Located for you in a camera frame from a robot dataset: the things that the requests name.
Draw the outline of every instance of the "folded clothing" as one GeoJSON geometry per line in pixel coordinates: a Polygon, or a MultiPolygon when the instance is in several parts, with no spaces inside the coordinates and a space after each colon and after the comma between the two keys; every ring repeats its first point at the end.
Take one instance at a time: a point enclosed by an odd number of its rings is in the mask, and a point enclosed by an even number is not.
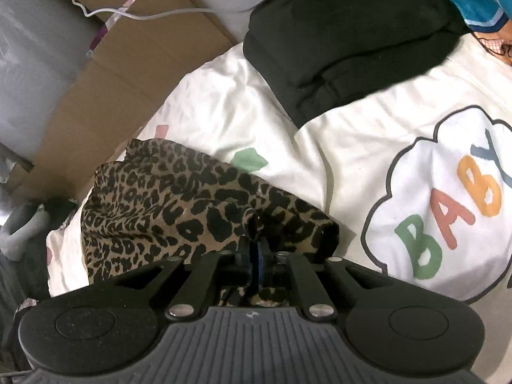
{"type": "Polygon", "coordinates": [[[266,0],[244,55],[301,127],[439,65],[465,33],[449,0],[266,0]]]}
{"type": "Polygon", "coordinates": [[[96,171],[82,211],[91,283],[170,256],[187,263],[240,237],[264,236],[273,251],[315,262],[331,256],[339,226],[263,179],[172,141],[132,140],[123,162],[96,171]]]}

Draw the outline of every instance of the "leopard print fabric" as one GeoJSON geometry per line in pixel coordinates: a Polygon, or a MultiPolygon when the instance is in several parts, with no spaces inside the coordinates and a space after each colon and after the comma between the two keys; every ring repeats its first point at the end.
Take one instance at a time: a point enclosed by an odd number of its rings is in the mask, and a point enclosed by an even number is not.
{"type": "Polygon", "coordinates": [[[170,256],[194,263],[265,236],[273,251],[321,254],[338,244],[326,214],[261,178],[172,141],[132,140],[102,165],[82,212],[90,283],[170,256]]]}

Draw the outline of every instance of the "white fabric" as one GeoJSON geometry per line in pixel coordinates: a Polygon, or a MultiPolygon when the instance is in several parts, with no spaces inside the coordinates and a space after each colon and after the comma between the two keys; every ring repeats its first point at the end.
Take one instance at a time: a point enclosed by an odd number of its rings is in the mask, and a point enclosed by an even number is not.
{"type": "MultiPolygon", "coordinates": [[[[512,176],[512,134],[506,124],[512,123],[511,88],[512,69],[465,36],[427,74],[333,109],[297,131],[239,45],[187,75],[139,138],[165,133],[225,162],[255,149],[268,162],[255,174],[355,233],[338,255],[376,270],[387,268],[392,276],[457,299],[475,300],[472,307],[485,322],[486,342],[473,371],[491,384],[505,384],[512,378],[512,290],[506,273],[512,188],[505,183],[506,175],[512,176]],[[472,145],[488,147],[486,129],[503,172],[478,157],[482,150],[472,150],[472,145]],[[468,163],[473,172],[464,168],[468,163]],[[392,197],[381,200],[387,193],[392,197]],[[499,196],[500,206],[493,202],[499,196]],[[418,215],[414,225],[404,223],[400,231],[397,227],[411,215],[418,215]],[[418,221],[423,221],[422,232],[418,221]],[[428,251],[421,252],[422,247],[428,251]]],[[[78,213],[65,230],[60,250],[66,257],[52,262],[52,293],[87,285],[79,218],[78,213]]]]}

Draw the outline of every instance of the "cloud graphic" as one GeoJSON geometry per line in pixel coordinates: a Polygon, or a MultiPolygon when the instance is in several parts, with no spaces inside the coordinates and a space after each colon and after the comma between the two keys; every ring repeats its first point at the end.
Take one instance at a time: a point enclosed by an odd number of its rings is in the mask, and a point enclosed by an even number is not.
{"type": "Polygon", "coordinates": [[[473,302],[512,256],[512,128],[468,106],[393,160],[361,241],[390,276],[473,302]]]}

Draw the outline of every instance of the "folded black cloth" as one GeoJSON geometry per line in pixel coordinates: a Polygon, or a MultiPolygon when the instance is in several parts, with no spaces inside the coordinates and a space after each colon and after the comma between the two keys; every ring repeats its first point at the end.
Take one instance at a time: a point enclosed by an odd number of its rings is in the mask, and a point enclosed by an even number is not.
{"type": "Polygon", "coordinates": [[[468,32],[449,0],[266,0],[244,55],[301,127],[425,73],[468,32]]]}

